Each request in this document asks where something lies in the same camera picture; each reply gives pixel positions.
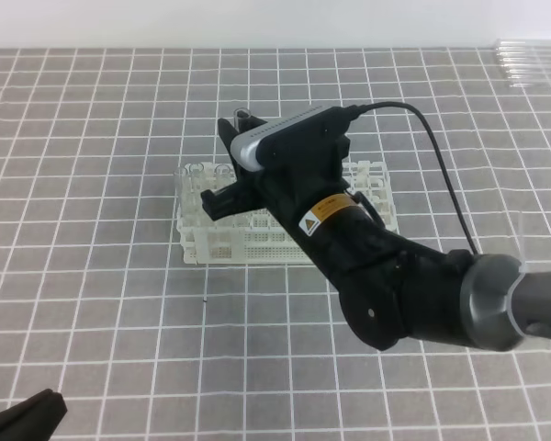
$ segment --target yellow warning sticker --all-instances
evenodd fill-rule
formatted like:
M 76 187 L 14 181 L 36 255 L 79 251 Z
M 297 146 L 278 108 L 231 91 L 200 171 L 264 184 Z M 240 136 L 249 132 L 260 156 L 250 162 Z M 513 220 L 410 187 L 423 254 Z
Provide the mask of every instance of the yellow warning sticker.
M 311 236 L 320 224 L 340 209 L 355 206 L 355 202 L 344 193 L 332 195 L 316 204 L 300 220 L 299 227 L 308 236 Z

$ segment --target gray grid mat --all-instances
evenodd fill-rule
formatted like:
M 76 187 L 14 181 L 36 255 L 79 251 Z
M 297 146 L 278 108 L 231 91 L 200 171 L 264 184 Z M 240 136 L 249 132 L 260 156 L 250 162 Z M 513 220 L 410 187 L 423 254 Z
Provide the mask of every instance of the gray grid mat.
M 74 441 L 551 441 L 548 342 L 380 355 L 312 267 L 183 264 L 172 172 L 227 161 L 216 117 L 372 99 L 428 116 L 483 252 L 518 254 L 522 210 L 551 269 L 551 87 L 509 88 L 489 50 L 0 50 L 0 410 L 61 390 Z M 418 121 L 351 138 L 402 234 L 465 246 Z

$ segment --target laser warning symbol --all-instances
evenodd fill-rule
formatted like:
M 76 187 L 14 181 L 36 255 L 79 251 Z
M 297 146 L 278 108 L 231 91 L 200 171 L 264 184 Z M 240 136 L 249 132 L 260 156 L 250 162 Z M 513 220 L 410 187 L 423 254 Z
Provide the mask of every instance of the laser warning symbol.
M 320 225 L 320 219 L 317 218 L 312 211 L 309 211 L 300 220 L 299 227 L 308 236 L 311 236 L 316 231 L 316 229 L 319 228 L 319 225 Z

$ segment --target black object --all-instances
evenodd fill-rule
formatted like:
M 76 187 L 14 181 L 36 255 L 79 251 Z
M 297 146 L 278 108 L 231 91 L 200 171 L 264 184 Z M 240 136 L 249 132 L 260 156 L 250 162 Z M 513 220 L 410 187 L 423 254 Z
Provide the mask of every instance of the black object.
M 285 133 L 287 142 L 272 140 L 271 145 L 294 148 L 270 148 L 269 154 L 259 154 L 258 159 L 264 158 L 266 163 L 264 170 L 248 172 L 235 162 L 239 180 L 217 193 L 203 192 L 205 211 L 216 220 L 267 208 L 339 290 L 347 322 L 369 345 L 387 349 L 408 335 L 473 345 L 461 324 L 457 324 L 459 303 L 453 296 L 453 289 L 461 286 L 465 269 L 473 262 L 469 252 L 447 256 L 389 232 L 371 204 L 365 205 L 371 214 L 356 205 L 340 210 L 311 236 L 298 227 L 315 204 L 331 195 L 342 195 L 349 187 L 342 177 L 342 160 L 349 153 L 350 142 L 344 136 L 349 124 L 333 125 L 326 119 L 333 115 L 350 121 L 363 109 L 333 109 L 302 136 L 299 136 L 302 131 L 296 128 Z M 245 119 L 240 130 L 261 124 L 264 121 L 260 119 Z M 229 153 L 238 134 L 227 120 L 219 120 L 219 136 Z M 304 147 L 293 141 L 298 136 Z M 354 197 L 363 202 L 363 196 Z M 429 288 L 433 289 L 432 296 L 425 295 Z M 424 311 L 425 317 L 420 316 L 420 311 Z
M 407 109 L 421 120 L 473 254 L 443 254 L 388 232 L 363 195 L 347 193 L 347 121 L 383 107 Z M 246 115 L 238 127 L 250 131 L 237 138 L 240 133 L 219 120 L 238 180 L 216 193 L 203 192 L 204 209 L 213 220 L 269 210 L 338 289 L 345 319 L 362 341 L 384 350 L 412 336 L 505 351 L 526 334 L 551 338 L 543 332 L 551 330 L 551 314 L 535 315 L 540 293 L 529 282 L 537 277 L 523 280 L 520 262 L 507 255 L 477 254 L 436 139 L 416 108 L 393 102 L 316 108 L 266 129 L 262 124 Z M 551 287 L 539 288 L 549 289 L 551 297 Z
M 47 441 L 66 413 L 63 396 L 46 389 L 0 412 L 0 441 Z

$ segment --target robotic arm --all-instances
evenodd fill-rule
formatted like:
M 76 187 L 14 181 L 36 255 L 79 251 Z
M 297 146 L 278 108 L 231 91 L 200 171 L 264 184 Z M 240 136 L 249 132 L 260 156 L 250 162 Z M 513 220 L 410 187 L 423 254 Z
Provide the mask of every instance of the robotic arm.
M 421 120 L 473 254 L 443 254 L 389 232 L 363 195 L 348 193 L 345 133 L 352 120 L 382 107 Z M 315 107 L 270 123 L 239 110 L 234 122 L 220 119 L 219 136 L 237 181 L 203 192 L 204 210 L 216 221 L 268 209 L 338 289 L 346 321 L 366 344 L 385 350 L 410 336 L 507 351 L 526 335 L 551 339 L 551 272 L 524 274 L 511 256 L 477 254 L 436 139 L 415 107 Z

